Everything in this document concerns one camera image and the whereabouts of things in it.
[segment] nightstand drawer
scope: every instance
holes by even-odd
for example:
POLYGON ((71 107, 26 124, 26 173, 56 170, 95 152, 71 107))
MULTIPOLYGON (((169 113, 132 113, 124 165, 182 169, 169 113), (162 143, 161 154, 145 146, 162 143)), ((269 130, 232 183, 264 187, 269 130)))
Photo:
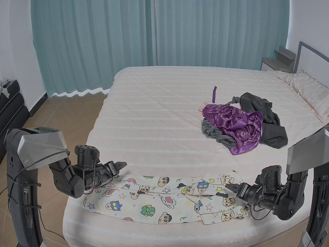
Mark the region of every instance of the nightstand drawer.
POLYGON ((265 64, 264 62, 261 63, 261 70, 266 71, 266 70, 274 70, 272 69, 269 65, 265 64))

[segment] teal curtain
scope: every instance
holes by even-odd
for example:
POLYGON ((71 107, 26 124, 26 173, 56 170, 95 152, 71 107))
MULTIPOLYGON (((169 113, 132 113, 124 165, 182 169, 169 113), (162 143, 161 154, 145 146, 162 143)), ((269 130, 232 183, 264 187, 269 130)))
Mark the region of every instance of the teal curtain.
POLYGON ((285 47, 289 0, 155 0, 158 65, 260 69, 285 47))
POLYGON ((151 0, 31 0, 47 94, 108 89, 121 69, 153 65, 151 15, 151 0))

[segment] robotic arm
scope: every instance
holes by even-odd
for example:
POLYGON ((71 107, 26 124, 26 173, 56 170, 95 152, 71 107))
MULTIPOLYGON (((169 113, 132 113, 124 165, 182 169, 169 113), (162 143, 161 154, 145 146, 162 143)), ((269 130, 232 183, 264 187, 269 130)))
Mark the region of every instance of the robotic arm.
POLYGON ((281 166, 269 166, 257 176, 254 185, 227 184, 237 197, 269 209, 281 220, 290 219, 304 203, 308 170, 314 168, 313 198, 310 218, 300 247, 320 247, 327 236, 329 219, 329 125, 288 149, 287 183, 281 184, 281 166))
POLYGON ((19 241, 17 247, 46 246, 39 225, 38 168, 49 165, 55 187, 79 198, 85 190, 106 185, 103 183, 111 181, 127 165, 113 161, 103 165, 97 148, 86 145, 75 147, 78 163, 72 165, 62 132, 45 127, 9 130, 5 145, 8 206, 19 241))

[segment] wall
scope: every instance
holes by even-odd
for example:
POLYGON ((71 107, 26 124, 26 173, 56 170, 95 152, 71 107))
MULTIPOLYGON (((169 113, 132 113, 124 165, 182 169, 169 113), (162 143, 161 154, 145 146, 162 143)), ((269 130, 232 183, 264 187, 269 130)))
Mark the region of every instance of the wall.
POLYGON ((0 79, 18 80, 29 110, 46 93, 33 47, 31 0, 0 0, 0 79))
POLYGON ((299 41, 329 57, 328 0, 290 0, 287 49, 297 55, 299 41))

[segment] bed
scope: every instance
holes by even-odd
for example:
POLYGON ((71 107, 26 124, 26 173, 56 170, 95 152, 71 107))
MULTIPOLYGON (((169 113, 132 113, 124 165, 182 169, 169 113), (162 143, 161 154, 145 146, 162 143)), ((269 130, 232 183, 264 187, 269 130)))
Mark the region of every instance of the bed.
MULTIPOLYGON (((329 60, 300 44, 294 72, 302 69, 317 80, 328 78, 329 60)), ((100 150, 102 163, 125 161, 122 173, 201 177, 238 170, 253 184, 262 168, 279 164, 285 183, 288 147, 329 123, 321 123, 307 103, 284 81, 281 72, 215 67, 132 67, 120 71, 90 132, 87 144, 100 150), (264 144, 233 156, 223 145, 201 132, 203 102, 225 104, 245 92, 273 102, 285 126, 288 145, 264 144)), ((151 225, 127 222, 82 207, 83 197, 69 198, 63 233, 71 247, 92 246, 250 246, 279 234, 308 217, 313 172, 309 171, 305 202, 288 221, 269 215, 224 223, 151 225)))

